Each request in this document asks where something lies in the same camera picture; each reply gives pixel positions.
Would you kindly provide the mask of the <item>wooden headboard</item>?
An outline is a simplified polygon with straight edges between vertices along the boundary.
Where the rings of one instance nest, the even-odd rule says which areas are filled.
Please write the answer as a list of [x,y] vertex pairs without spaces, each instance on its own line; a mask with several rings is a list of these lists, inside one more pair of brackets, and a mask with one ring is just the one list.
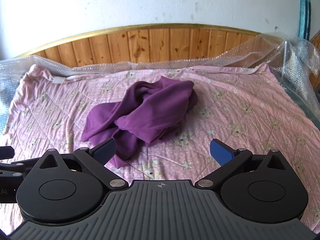
[[90,31],[24,53],[68,67],[118,62],[164,62],[217,57],[231,49],[259,60],[281,43],[255,31],[206,24],[162,23]]

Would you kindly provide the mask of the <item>purple garment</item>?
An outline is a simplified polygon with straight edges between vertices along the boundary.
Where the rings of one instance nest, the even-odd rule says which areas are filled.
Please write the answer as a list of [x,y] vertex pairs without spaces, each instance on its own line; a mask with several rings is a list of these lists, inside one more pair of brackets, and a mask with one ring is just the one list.
[[116,153],[110,163],[120,168],[141,147],[173,139],[196,104],[193,81],[164,76],[154,83],[138,81],[121,101],[101,103],[89,111],[81,140],[97,146],[112,138]]

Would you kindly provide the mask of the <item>clear bubble wrap sheet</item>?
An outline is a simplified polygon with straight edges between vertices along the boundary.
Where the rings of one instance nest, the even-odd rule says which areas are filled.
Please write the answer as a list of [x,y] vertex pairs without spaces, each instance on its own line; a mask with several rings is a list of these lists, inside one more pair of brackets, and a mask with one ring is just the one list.
[[261,63],[268,63],[271,72],[287,94],[318,127],[319,96],[309,80],[309,75],[319,74],[319,50],[311,42],[301,38],[260,34],[217,57],[203,59],[165,60],[155,63],[121,61],[74,68],[38,55],[3,60],[1,61],[1,129],[6,127],[10,103],[19,81],[33,64],[44,66],[54,75],[68,77],[138,69],[178,69],[198,65],[254,68]]

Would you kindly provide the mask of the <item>pink bear-print quilt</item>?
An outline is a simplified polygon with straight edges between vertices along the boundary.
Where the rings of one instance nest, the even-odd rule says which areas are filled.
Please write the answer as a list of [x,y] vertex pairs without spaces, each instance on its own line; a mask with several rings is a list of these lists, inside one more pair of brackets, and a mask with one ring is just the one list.
[[107,164],[107,168],[127,181],[197,181],[219,167],[209,152],[214,138],[255,154],[278,149],[308,192],[303,223],[319,232],[319,129],[266,64],[253,69],[128,70],[66,79],[32,66],[14,96],[1,145],[14,148],[14,161],[40,157],[49,148],[71,153],[87,147],[89,142],[83,142],[81,134],[94,106],[120,101],[135,82],[155,82],[163,76],[193,81],[197,105],[184,117],[173,139],[142,148],[123,167]]

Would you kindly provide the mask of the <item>blue striped board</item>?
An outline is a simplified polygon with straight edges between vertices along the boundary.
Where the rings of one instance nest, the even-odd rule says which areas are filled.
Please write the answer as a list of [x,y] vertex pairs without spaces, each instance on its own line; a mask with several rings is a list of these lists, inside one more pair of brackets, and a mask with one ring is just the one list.
[[300,0],[298,37],[305,40],[310,38],[311,29],[311,0]]

